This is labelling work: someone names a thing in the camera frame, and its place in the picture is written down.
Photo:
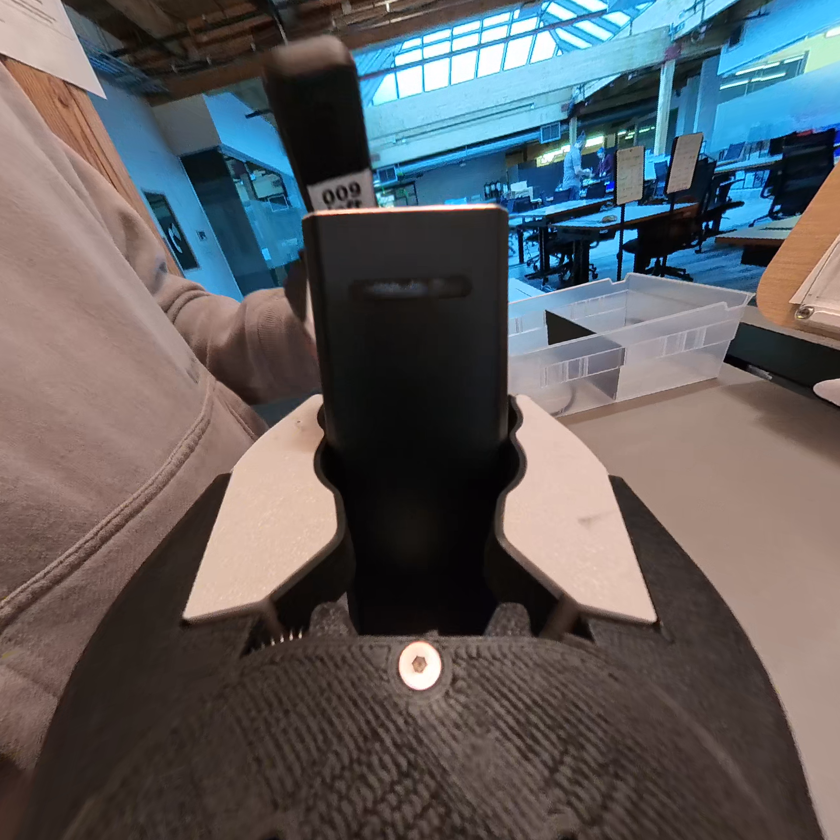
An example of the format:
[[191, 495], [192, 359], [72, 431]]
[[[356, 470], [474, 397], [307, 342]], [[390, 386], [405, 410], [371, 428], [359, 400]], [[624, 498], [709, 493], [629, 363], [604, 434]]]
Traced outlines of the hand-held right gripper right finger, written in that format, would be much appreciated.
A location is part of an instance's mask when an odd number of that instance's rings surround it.
[[657, 612], [610, 476], [526, 395], [510, 398], [509, 478], [489, 538], [489, 586], [524, 607], [536, 637], [591, 618], [654, 627]]

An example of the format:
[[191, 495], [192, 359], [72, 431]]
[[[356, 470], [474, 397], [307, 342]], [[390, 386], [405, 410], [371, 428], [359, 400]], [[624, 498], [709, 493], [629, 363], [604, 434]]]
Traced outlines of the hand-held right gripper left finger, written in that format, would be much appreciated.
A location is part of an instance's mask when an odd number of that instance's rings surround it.
[[305, 631], [320, 604], [352, 585], [343, 500], [323, 467], [316, 394], [257, 440], [233, 468], [182, 614], [191, 626], [234, 617], [271, 632]]

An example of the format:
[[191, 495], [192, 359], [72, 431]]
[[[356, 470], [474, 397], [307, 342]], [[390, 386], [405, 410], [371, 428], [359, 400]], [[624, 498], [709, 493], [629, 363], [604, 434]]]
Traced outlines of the black rectangular device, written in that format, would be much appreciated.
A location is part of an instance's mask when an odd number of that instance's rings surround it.
[[508, 436], [508, 213], [317, 212], [303, 233], [360, 629], [479, 635]]

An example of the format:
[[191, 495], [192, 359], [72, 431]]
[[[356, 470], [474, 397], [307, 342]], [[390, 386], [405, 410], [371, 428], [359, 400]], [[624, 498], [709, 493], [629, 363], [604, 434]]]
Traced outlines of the person's left forearm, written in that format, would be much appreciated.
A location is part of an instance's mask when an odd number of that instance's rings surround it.
[[247, 404], [312, 394], [320, 371], [311, 293], [300, 261], [284, 287], [242, 301], [160, 271], [150, 293], [197, 359]]

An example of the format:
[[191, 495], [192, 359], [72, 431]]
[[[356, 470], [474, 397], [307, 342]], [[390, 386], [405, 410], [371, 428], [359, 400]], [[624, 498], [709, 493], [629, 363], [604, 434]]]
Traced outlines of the dark glass door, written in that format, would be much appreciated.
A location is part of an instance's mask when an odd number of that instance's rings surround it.
[[220, 146], [180, 161], [242, 294], [283, 288], [303, 249], [293, 176]]

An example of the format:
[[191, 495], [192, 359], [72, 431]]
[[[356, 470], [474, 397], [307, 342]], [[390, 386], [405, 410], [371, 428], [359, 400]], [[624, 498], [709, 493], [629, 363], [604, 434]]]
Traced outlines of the black bin divider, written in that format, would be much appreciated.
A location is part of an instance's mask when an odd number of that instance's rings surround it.
[[547, 383], [569, 385], [572, 397], [582, 396], [589, 386], [614, 402], [626, 359], [625, 347], [555, 312], [547, 310], [544, 314], [549, 347], [562, 347], [571, 353], [546, 369]]

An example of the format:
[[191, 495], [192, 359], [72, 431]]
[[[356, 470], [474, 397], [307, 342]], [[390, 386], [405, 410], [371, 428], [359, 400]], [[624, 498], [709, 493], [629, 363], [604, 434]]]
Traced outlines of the person's grey hoodie torso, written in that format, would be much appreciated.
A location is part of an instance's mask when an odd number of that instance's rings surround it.
[[151, 228], [2, 68], [2, 809], [127, 581], [260, 430], [165, 311]]

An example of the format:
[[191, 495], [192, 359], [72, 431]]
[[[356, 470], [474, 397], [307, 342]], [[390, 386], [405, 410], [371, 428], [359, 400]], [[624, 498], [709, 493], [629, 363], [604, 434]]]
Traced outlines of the clear plastic bin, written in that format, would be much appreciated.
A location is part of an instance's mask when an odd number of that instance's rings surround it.
[[[511, 302], [508, 390], [561, 416], [594, 410], [718, 377], [730, 341], [754, 294], [691, 281], [627, 274]], [[617, 398], [589, 386], [547, 383], [546, 369], [571, 356], [548, 344], [545, 312], [620, 343], [626, 349]]]

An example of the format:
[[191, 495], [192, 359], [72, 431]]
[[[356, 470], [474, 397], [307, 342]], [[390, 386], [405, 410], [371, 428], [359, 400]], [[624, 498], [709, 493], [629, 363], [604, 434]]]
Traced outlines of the black bar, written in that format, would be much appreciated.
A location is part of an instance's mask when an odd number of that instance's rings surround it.
[[795, 391], [839, 377], [839, 344], [812, 332], [781, 327], [752, 305], [745, 308], [724, 361]]

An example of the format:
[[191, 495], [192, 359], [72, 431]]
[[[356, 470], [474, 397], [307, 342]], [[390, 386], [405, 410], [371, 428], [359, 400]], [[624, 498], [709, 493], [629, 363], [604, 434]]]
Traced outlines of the white paper sheet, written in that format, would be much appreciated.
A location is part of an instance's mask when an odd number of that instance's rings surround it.
[[61, 1], [1, 1], [1, 55], [106, 97]]

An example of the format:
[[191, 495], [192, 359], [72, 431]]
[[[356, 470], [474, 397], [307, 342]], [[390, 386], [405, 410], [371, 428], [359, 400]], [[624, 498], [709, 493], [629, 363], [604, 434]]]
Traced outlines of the long wooden work table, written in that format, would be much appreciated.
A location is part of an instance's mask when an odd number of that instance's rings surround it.
[[590, 252], [616, 234], [638, 229], [654, 219], [675, 219], [697, 215], [699, 204], [667, 203], [612, 205], [605, 197], [551, 204], [509, 216], [509, 234], [516, 238], [518, 262], [527, 262], [524, 242], [530, 232], [537, 236], [537, 269], [526, 275], [531, 280], [560, 278], [561, 284], [579, 286], [593, 278]]

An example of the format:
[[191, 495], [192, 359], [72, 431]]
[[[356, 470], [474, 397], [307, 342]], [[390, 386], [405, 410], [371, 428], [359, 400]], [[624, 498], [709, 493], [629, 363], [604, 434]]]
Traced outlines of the clipboard on stand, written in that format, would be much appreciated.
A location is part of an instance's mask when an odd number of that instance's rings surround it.
[[665, 196], [669, 202], [669, 222], [672, 221], [674, 215], [677, 194], [691, 187], [703, 141], [703, 132], [684, 133], [674, 139], [665, 180]]
[[635, 145], [617, 150], [615, 156], [614, 204], [619, 208], [616, 279], [623, 278], [623, 245], [627, 220], [627, 205], [640, 201], [644, 195], [646, 149]]

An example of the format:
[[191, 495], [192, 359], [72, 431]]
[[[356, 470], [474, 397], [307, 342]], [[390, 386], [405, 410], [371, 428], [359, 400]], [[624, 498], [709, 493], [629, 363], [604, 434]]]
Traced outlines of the wooden board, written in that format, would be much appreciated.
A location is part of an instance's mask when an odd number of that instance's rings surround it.
[[839, 167], [836, 165], [765, 269], [757, 292], [762, 316], [779, 328], [838, 341], [838, 330], [808, 327], [790, 303], [839, 234]]

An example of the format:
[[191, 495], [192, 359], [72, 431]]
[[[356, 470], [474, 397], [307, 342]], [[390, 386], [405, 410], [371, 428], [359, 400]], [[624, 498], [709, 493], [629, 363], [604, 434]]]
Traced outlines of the black office chair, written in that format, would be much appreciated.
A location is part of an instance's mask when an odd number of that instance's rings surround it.
[[836, 135], [831, 127], [793, 132], [771, 142], [772, 155], [781, 158], [771, 167], [762, 192], [771, 199], [768, 219], [777, 221], [806, 210], [834, 168]]
[[689, 204], [694, 208], [667, 210], [641, 224], [636, 237], [623, 245], [623, 251], [633, 255], [634, 273], [691, 280], [684, 269], [670, 265], [669, 258], [697, 243], [703, 207], [707, 202], [715, 168], [714, 160], [701, 155], [690, 188], [669, 199], [674, 204]]

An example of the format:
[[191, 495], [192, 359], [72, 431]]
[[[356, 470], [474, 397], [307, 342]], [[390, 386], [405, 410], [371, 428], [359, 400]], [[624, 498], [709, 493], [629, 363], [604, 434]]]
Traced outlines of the dark wall sign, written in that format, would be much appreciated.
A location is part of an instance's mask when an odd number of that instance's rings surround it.
[[198, 269], [200, 266], [194, 251], [167, 197], [162, 193], [147, 191], [143, 191], [143, 197], [158, 223], [163, 239], [179, 269], [183, 272]]

